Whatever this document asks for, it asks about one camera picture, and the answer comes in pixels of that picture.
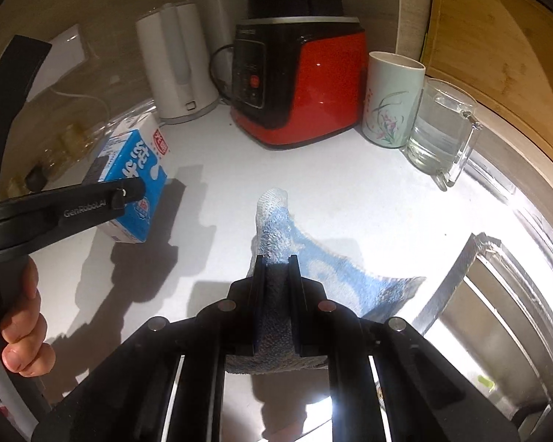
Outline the person's left hand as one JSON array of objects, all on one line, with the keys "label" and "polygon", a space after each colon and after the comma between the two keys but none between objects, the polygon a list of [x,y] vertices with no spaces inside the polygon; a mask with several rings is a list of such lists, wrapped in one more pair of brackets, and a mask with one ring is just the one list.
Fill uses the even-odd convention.
[{"label": "person's left hand", "polygon": [[1,336],[7,342],[1,352],[4,367],[22,377],[48,374],[56,363],[56,352],[46,343],[48,324],[41,314],[39,272],[28,260],[21,276],[22,292],[1,321]]}]

